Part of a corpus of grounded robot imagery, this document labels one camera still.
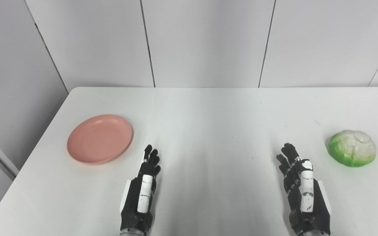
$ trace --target white thumb segment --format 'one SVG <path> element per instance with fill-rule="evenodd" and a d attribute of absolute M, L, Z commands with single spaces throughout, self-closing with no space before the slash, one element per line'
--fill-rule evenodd
<path fill-rule="evenodd" d="M 149 175 L 142 176 L 141 191 L 139 192 L 138 208 L 139 213 L 147 213 L 148 205 L 151 197 L 151 186 L 153 185 L 153 177 Z"/>
<path fill-rule="evenodd" d="M 314 180 L 313 180 L 313 166 L 311 161 L 305 161 L 303 167 L 310 170 L 304 170 L 300 173 L 300 193 L 301 204 L 300 210 L 302 212 L 313 212 L 314 203 Z"/>

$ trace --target plate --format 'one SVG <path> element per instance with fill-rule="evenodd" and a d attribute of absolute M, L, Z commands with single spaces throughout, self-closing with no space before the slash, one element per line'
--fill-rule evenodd
<path fill-rule="evenodd" d="M 98 115 L 79 124 L 69 135 L 66 148 L 75 160 L 101 164 L 117 158 L 132 139 L 132 127 L 118 115 Z"/>

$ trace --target table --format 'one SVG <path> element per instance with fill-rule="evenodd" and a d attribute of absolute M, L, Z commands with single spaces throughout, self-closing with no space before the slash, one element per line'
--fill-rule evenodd
<path fill-rule="evenodd" d="M 70 132 L 105 113 L 129 120 L 129 148 L 98 166 L 70 158 Z M 275 159 L 285 142 L 323 180 L 333 235 L 378 235 L 378 149 L 367 166 L 341 165 L 325 143 L 344 129 L 378 148 L 378 88 L 75 88 L 0 203 L 0 236 L 119 235 L 147 144 L 162 167 L 150 236 L 293 236 Z"/>

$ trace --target green cabbage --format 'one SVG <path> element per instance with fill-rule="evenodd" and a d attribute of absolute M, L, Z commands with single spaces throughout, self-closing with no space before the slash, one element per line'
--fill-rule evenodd
<path fill-rule="evenodd" d="M 329 154 L 346 166 L 358 167 L 375 159 L 375 143 L 362 131 L 344 130 L 330 138 Z"/>

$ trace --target robotic hand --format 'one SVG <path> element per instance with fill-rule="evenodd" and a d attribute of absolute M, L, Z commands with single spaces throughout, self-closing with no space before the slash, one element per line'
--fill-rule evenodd
<path fill-rule="evenodd" d="M 128 196 L 121 212 L 121 236 L 146 236 L 153 223 L 151 204 L 156 191 L 156 176 L 160 172 L 158 151 L 151 145 L 145 148 L 144 162 L 138 176 L 131 181 Z"/>
<path fill-rule="evenodd" d="M 329 236 L 330 205 L 321 181 L 313 178 L 313 165 L 301 159 L 292 144 L 281 149 L 279 169 L 284 175 L 284 189 L 291 208 L 289 221 L 298 236 Z"/>

